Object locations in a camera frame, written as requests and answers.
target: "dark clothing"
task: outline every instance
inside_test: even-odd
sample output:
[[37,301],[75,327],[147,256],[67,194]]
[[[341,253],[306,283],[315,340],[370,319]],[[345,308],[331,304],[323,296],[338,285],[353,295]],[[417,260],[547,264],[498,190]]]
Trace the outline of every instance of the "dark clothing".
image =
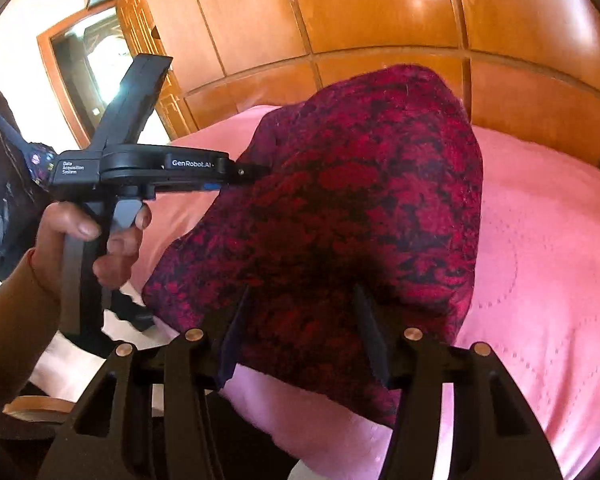
[[482,159],[464,108],[431,70],[394,66],[267,114],[223,189],[147,281],[147,307],[177,330],[237,302],[254,309],[240,362],[392,426],[397,393],[371,375],[351,296],[454,341],[474,288]]
[[[0,92],[0,115],[20,131]],[[5,280],[36,242],[38,224],[51,197],[29,175],[26,162],[0,132],[0,280]]]

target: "hand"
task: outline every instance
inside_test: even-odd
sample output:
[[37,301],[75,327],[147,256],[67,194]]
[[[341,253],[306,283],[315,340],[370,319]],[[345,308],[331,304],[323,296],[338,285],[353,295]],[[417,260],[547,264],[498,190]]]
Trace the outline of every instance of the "hand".
[[[99,282],[110,289],[120,288],[131,277],[131,266],[138,260],[142,231],[151,222],[151,212],[144,205],[132,227],[112,234],[107,241],[107,254],[93,264]],[[85,242],[100,236],[100,226],[77,205],[56,202],[49,205],[38,227],[31,267],[48,292],[60,297],[64,236],[69,234]]]

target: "wooden headboard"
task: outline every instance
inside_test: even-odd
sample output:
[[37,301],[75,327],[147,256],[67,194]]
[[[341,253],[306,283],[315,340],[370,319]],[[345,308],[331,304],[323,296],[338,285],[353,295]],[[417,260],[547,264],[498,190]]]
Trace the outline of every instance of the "wooden headboard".
[[589,0],[129,1],[119,15],[151,15],[196,128],[416,62],[474,124],[600,168],[600,14]]

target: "sleeve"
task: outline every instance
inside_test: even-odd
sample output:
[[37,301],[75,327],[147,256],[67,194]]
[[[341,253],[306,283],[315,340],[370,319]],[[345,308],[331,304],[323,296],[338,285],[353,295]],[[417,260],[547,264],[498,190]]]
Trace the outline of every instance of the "sleeve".
[[58,298],[47,292],[32,270],[27,251],[0,286],[0,403],[11,400],[29,378],[58,330]]

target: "red patterned cloth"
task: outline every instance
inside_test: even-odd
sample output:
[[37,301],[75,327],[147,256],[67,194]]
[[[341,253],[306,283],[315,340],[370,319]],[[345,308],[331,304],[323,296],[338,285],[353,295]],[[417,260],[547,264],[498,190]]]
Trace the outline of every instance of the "red patterned cloth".
[[164,253],[146,305],[177,330],[254,309],[240,362],[392,426],[397,392],[372,376],[351,295],[451,343],[469,309],[482,158],[464,108],[431,70],[394,66],[267,114],[241,162],[270,176],[223,189]]

